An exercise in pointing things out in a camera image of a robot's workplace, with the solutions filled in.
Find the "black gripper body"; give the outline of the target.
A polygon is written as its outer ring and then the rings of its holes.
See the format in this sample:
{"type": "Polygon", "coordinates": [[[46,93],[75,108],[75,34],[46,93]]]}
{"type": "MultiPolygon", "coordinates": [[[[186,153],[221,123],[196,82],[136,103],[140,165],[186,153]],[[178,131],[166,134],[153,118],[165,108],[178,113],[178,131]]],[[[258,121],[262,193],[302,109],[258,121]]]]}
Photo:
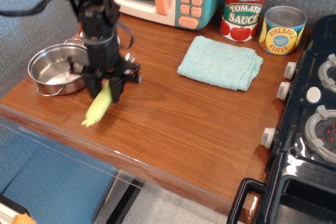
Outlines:
{"type": "Polygon", "coordinates": [[[70,54],[67,56],[70,73],[83,77],[110,79],[113,75],[121,76],[128,82],[140,83],[142,75],[139,74],[140,65],[135,58],[127,53],[120,55],[122,48],[119,36],[113,33],[109,37],[87,36],[79,34],[83,46],[87,49],[87,55],[80,57],[70,54]]]}

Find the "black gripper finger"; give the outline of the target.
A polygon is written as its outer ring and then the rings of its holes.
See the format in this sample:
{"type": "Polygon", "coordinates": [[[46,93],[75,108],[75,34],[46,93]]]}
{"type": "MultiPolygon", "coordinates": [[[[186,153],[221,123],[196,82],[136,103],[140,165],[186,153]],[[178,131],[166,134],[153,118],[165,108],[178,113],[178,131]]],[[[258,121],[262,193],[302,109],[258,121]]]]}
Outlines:
{"type": "Polygon", "coordinates": [[[103,79],[103,74],[84,73],[83,79],[89,93],[95,98],[102,89],[101,81],[103,79]]]}
{"type": "Polygon", "coordinates": [[[117,103],[120,101],[120,96],[123,93],[125,81],[121,77],[112,77],[109,80],[109,86],[111,90],[112,102],[117,103]]]}

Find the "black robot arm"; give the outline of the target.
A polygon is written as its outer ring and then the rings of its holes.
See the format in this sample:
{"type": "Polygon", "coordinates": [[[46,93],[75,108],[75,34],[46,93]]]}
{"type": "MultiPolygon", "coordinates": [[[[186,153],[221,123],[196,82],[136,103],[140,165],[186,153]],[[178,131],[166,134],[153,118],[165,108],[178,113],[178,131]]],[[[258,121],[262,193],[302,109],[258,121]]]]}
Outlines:
{"type": "Polygon", "coordinates": [[[109,80],[114,103],[119,102],[126,82],[141,81],[140,66],[120,55],[117,27],[121,13],[114,0],[69,0],[79,23],[80,37],[87,49],[81,75],[92,97],[101,91],[103,79],[109,80]]]}

